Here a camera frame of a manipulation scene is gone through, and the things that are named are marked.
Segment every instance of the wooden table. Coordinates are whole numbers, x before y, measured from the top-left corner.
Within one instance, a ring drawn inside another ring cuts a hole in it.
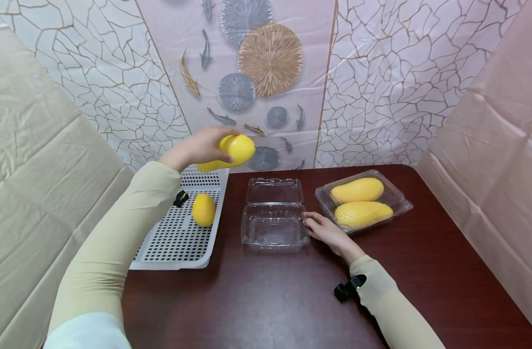
[[[354,240],[387,269],[446,348],[532,348],[532,327],[428,190],[402,165],[373,166],[415,208]],[[307,210],[314,190],[369,168],[276,172],[298,178]],[[386,348],[375,320],[333,288],[348,271],[313,241],[301,253],[255,255],[240,240],[248,180],[229,176],[210,265],[203,270],[131,271],[123,298],[133,348]]]

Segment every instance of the clear plastic container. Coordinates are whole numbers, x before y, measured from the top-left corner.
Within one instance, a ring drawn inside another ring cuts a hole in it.
[[[384,185],[384,191],[380,195],[380,197],[374,201],[390,206],[390,208],[393,210],[392,216],[385,220],[378,220],[376,218],[373,218],[372,221],[367,222],[365,224],[361,224],[360,227],[342,224],[340,221],[337,220],[335,215],[336,209],[340,205],[342,205],[342,203],[337,202],[336,199],[333,198],[331,194],[332,189],[339,185],[347,184],[359,178],[366,177],[373,177],[382,182],[382,184]],[[328,183],[323,187],[317,188],[315,195],[318,199],[318,202],[320,202],[320,206],[322,207],[325,216],[329,217],[332,221],[334,221],[335,224],[337,224],[338,227],[340,227],[340,229],[342,229],[342,231],[346,234],[353,234],[368,228],[372,228],[374,226],[382,225],[384,223],[389,222],[393,217],[406,213],[413,208],[413,204],[406,200],[403,192],[396,188],[394,184],[392,184],[377,170],[369,170],[351,177],[343,178],[337,181],[333,181],[332,183]]]
[[[309,243],[298,179],[251,179],[241,241],[251,250],[298,251]]]

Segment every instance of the beige sleeve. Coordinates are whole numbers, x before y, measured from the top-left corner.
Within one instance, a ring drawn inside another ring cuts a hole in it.
[[[350,273],[367,276],[365,284],[358,289],[361,304],[375,317],[390,348],[444,348],[430,324],[399,291],[379,262],[363,256],[350,265]]]
[[[70,262],[56,295],[48,333],[69,319],[106,312],[122,323],[122,290],[145,236],[181,191],[180,174],[148,162]]]

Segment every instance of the mango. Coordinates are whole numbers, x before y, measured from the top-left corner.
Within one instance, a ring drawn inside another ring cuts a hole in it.
[[[243,165],[256,151],[252,139],[244,135],[226,136],[221,142],[219,142],[219,149],[229,154],[234,161],[229,163],[215,160],[206,162],[206,164],[198,164],[196,165],[196,168],[199,172],[210,172],[217,169],[226,169]]]
[[[366,228],[394,215],[394,210],[386,204],[375,201],[345,203],[334,212],[339,224],[351,229]]]
[[[376,178],[359,178],[346,184],[333,187],[332,198],[345,204],[355,201],[375,201],[384,192],[384,184]]]
[[[208,194],[198,194],[192,204],[192,218],[201,227],[210,227],[215,217],[215,203]]]

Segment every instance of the right hand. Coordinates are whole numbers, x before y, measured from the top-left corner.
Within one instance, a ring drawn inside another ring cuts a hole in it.
[[[324,242],[338,256],[351,264],[365,255],[365,252],[327,217],[316,212],[304,213],[304,225],[308,234]]]

